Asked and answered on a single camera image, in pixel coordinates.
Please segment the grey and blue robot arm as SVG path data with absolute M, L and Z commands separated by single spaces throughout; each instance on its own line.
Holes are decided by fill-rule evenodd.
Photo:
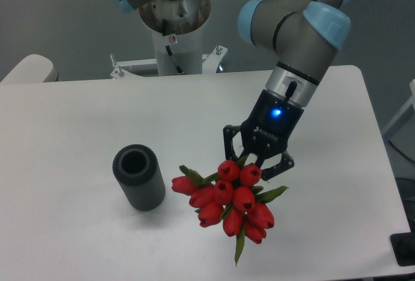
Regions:
M 201 34 L 209 0 L 114 0 L 125 12 L 138 11 L 152 32 L 158 73 L 194 75 L 204 70 Z M 233 138 L 240 135 L 243 156 L 256 165 L 280 156 L 263 170 L 269 180 L 294 165 L 288 140 L 303 109 L 350 31 L 341 7 L 351 0 L 251 0 L 239 12 L 237 30 L 248 43 L 277 54 L 278 62 L 248 119 L 224 127 L 226 158 L 238 160 Z

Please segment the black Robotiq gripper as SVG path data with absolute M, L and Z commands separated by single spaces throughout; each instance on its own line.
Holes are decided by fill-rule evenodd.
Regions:
M 288 140 L 301 118 L 304 109 L 288 100 L 263 90 L 248 119 L 242 125 L 226 125 L 223 130 L 224 153 L 227 160 L 239 160 L 233 139 L 241 133 L 242 155 L 257 156 L 256 166 L 281 154 L 278 164 L 262 170 L 261 179 L 268 181 L 294 167 L 294 158 L 287 151 Z

